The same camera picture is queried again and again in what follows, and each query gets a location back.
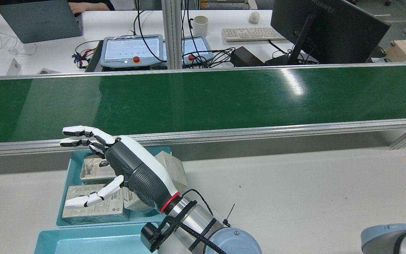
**aluminum rail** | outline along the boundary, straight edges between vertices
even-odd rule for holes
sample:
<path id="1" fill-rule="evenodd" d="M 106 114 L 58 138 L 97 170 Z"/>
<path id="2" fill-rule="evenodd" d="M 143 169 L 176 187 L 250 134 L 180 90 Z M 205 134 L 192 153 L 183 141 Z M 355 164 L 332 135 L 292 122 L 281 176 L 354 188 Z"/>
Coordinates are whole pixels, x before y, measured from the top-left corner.
<path id="1" fill-rule="evenodd" d="M 305 124 L 282 127 L 240 128 L 212 131 L 169 132 L 130 135 L 130 137 L 137 140 L 143 146 L 168 146 L 278 137 L 301 137 L 308 135 L 374 132 L 393 129 L 406 129 L 406 119 Z M 390 144 L 390 149 L 398 149 L 405 144 L 406 133 Z M 59 146 L 59 139 L 0 143 L 0 156 L 64 152 L 77 149 L 87 148 L 61 147 Z"/>

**keyboard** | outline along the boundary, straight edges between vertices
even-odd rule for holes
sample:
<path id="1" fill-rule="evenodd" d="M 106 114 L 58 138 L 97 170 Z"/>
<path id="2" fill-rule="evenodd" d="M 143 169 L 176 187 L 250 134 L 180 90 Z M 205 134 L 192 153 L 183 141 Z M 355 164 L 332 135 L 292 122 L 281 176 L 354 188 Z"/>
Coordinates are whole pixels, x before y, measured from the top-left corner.
<path id="1" fill-rule="evenodd" d="M 275 29 L 262 28 L 225 28 L 222 36 L 227 42 L 255 42 L 266 40 L 285 40 Z"/>

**computer monitor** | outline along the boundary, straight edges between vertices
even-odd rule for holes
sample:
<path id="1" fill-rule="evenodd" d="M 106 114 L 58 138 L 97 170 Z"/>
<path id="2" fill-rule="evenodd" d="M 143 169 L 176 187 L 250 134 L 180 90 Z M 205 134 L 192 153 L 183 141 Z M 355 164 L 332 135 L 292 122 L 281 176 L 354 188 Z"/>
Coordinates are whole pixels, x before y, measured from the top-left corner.
<path id="1" fill-rule="evenodd" d="M 294 43 L 274 65 L 297 64 L 301 50 L 321 64 L 365 63 L 390 27 L 344 0 L 275 0 L 270 24 Z"/>

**teal tray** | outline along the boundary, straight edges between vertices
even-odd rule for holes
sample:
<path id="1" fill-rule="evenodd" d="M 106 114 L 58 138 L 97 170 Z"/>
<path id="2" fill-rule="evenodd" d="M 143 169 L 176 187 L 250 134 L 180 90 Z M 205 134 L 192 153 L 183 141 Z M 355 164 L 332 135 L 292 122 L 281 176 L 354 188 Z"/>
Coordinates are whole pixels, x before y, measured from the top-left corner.
<path id="1" fill-rule="evenodd" d="M 140 241 L 143 225 L 120 224 L 43 230 L 38 235 L 34 254 L 149 254 L 150 251 Z"/>
<path id="2" fill-rule="evenodd" d="M 165 151 L 171 154 L 171 149 L 169 147 L 146 147 L 146 149 L 153 155 L 157 155 L 161 151 Z M 115 225 L 115 224 L 130 224 L 130 223 L 146 223 L 146 222 L 157 222 L 161 223 L 165 215 L 159 214 L 156 210 L 153 210 L 147 214 L 140 212 L 129 212 L 129 221 L 127 222 L 108 222 L 108 223 L 92 223 L 92 224 L 82 224 L 82 225 L 71 225 L 62 219 L 63 204 L 65 203 L 67 190 L 69 186 L 72 185 L 83 185 L 80 175 L 82 169 L 82 162 L 85 156 L 92 155 L 91 151 L 82 150 L 74 151 L 71 154 L 70 162 L 68 164 L 67 178 L 65 185 L 63 187 L 61 205 L 59 206 L 59 211 L 57 213 L 56 226 L 57 227 L 83 227 L 83 226 L 99 226 L 99 225 Z"/>

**gray laptop lid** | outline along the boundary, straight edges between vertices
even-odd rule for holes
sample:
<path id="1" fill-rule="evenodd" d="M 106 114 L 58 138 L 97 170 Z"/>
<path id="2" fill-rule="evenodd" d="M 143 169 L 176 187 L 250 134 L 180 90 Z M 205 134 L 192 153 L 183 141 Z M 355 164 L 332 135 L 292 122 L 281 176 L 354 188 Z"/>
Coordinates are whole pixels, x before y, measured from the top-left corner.
<path id="1" fill-rule="evenodd" d="M 82 15 L 75 18 L 67 0 L 0 5 L 0 13 L 23 43 L 82 35 Z"/>

